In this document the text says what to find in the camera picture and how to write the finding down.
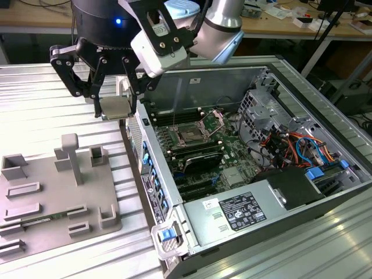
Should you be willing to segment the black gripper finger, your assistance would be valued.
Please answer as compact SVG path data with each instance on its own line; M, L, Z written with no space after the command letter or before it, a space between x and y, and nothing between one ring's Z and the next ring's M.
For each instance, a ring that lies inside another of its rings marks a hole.
M136 68L139 65L139 60L136 57L132 58L130 56L124 56L122 57L121 61L130 85L130 108L131 115L134 115L137 110L138 97L145 91L155 90L159 83L159 77L157 76L155 78L151 78L144 73L141 78L138 78Z
M73 70L75 64L76 46L64 47L54 45L49 49L50 64L58 74L65 87L73 97L85 97L94 104L95 117L102 114L99 100L99 91L105 79L107 58L94 51L83 51L83 54L92 54L97 64L90 68L87 81L83 81Z

